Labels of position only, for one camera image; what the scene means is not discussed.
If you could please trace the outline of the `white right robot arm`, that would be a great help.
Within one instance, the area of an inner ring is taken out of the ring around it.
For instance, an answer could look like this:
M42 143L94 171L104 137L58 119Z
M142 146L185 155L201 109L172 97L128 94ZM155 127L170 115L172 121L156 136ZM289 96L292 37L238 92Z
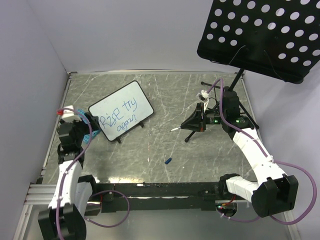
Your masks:
M218 193L223 199L237 195L252 203L261 218L292 210L298 193L298 180L287 175L263 146L254 124L241 113L241 103L235 91L222 91L222 103L209 109L209 93L202 90L194 112L181 125L183 130L204 132L208 125L221 125L230 139L244 154L256 181L248 181L237 173L220 177Z

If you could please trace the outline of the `small black-framed whiteboard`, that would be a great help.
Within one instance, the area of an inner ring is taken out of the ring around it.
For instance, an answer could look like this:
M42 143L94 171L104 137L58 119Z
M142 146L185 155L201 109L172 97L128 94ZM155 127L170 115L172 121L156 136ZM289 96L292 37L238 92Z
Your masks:
M106 139L119 141L120 136L143 125L155 113L140 84L134 80L88 107Z

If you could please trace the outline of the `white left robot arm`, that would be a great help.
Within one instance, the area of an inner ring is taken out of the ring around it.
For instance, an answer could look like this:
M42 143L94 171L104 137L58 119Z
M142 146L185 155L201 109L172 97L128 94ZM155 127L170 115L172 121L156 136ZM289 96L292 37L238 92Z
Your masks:
M92 175L80 176L86 151L82 142L86 135L92 138L100 127L96 116L71 106L59 109L57 114L61 116L56 130L59 176L47 209L38 215L38 224L45 240L84 240L87 202L98 197L99 188Z

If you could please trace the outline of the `blue marker cap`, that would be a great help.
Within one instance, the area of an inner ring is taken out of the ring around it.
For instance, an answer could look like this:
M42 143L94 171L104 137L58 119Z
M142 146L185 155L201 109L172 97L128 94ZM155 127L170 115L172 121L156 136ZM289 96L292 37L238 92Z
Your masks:
M171 161L172 161L172 158L170 157L170 158L168 158L164 163L165 163L166 165L168 165Z

